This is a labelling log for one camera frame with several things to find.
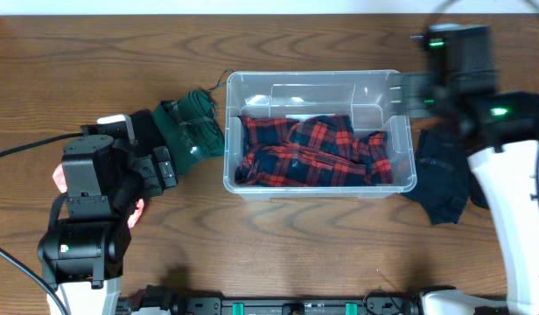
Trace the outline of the dark navy garment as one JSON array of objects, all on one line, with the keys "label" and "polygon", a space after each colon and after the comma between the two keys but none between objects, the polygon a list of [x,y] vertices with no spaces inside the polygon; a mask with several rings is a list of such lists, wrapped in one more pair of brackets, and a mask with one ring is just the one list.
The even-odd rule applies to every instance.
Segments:
[{"label": "dark navy garment", "polygon": [[457,224],[470,196],[470,170],[459,142],[439,129],[420,133],[416,186],[402,196],[419,203],[432,225]]}]

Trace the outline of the pink printed t-shirt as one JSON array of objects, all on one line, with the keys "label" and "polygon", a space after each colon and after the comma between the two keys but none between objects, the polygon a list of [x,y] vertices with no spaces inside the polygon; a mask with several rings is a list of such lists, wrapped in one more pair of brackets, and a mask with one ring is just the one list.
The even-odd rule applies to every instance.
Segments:
[{"label": "pink printed t-shirt", "polygon": [[[63,168],[62,168],[61,164],[59,164],[55,168],[55,170],[54,170],[54,172],[52,174],[52,179],[53,179],[55,185],[57,186],[57,188],[59,189],[59,191],[61,193],[66,193],[67,192],[67,182],[66,182],[66,178],[65,178],[64,171],[63,171]],[[129,226],[129,228],[133,228],[138,223],[138,221],[141,218],[143,212],[144,212],[144,200],[140,199],[136,203],[133,214],[131,214],[129,216],[129,218],[128,218],[128,226]]]}]

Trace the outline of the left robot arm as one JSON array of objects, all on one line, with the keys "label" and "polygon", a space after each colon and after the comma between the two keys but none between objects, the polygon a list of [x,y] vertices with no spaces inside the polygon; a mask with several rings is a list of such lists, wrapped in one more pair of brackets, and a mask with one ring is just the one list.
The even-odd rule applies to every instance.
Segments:
[{"label": "left robot arm", "polygon": [[52,204],[38,245],[42,277],[61,314],[113,314],[120,296],[129,218],[140,199],[177,185],[166,146],[107,135],[68,143],[61,166],[66,192]]}]

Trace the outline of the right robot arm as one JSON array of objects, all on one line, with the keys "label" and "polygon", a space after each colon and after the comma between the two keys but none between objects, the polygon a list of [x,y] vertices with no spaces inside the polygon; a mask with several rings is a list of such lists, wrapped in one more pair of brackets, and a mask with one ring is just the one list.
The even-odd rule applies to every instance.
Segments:
[{"label": "right robot arm", "polygon": [[428,25],[423,73],[396,83],[414,117],[445,119],[463,142],[502,253],[507,297],[422,292],[422,314],[539,314],[539,94],[498,89],[492,36],[477,24]]}]

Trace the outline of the red plaid flannel shirt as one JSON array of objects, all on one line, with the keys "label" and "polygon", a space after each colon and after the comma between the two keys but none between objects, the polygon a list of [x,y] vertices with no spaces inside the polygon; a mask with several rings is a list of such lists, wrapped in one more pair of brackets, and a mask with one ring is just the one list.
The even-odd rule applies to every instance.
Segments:
[{"label": "red plaid flannel shirt", "polygon": [[388,135],[354,136],[347,115],[290,118],[240,117],[243,159],[234,173],[239,186],[343,187],[393,182]]}]

